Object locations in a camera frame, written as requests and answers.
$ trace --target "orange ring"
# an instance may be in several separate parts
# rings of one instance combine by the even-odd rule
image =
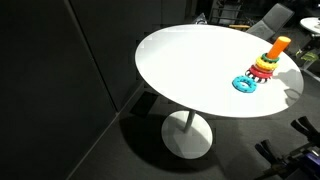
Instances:
[[[264,70],[267,70],[267,71],[273,71],[275,70],[277,67],[278,67],[278,64],[277,63],[268,63],[268,62],[265,62],[261,59],[261,57],[258,57],[257,60],[256,60],[256,64],[259,68],[262,68]]]

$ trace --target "green ring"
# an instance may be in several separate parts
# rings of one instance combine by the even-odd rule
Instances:
[[[276,59],[269,59],[269,58],[267,58],[266,54],[267,54],[267,53],[262,54],[262,59],[263,59],[264,61],[266,61],[266,62],[269,62],[269,63],[277,63],[277,62],[279,61],[279,59],[280,59],[279,57],[277,57]]]

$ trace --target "table stem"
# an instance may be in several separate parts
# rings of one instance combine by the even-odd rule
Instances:
[[[189,132],[195,114],[196,114],[195,110],[189,110],[187,123],[186,123],[186,126],[184,127],[184,133]]]

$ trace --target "table top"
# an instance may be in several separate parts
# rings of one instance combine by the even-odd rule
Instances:
[[[320,21],[318,20],[318,17],[303,18],[300,21],[300,25],[302,27],[316,34],[320,34],[319,24],[320,24]]]
[[[285,53],[266,84],[241,93],[232,81],[244,75],[272,45],[238,30],[181,25],[147,36],[136,50],[145,81],[168,99],[196,111],[225,117],[260,117],[293,105],[303,91],[297,65]]]

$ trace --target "blue ring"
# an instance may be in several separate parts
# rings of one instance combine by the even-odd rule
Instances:
[[[257,83],[253,79],[247,76],[236,77],[232,81],[232,85],[234,86],[234,88],[236,88],[237,90],[243,93],[252,93],[257,89]]]

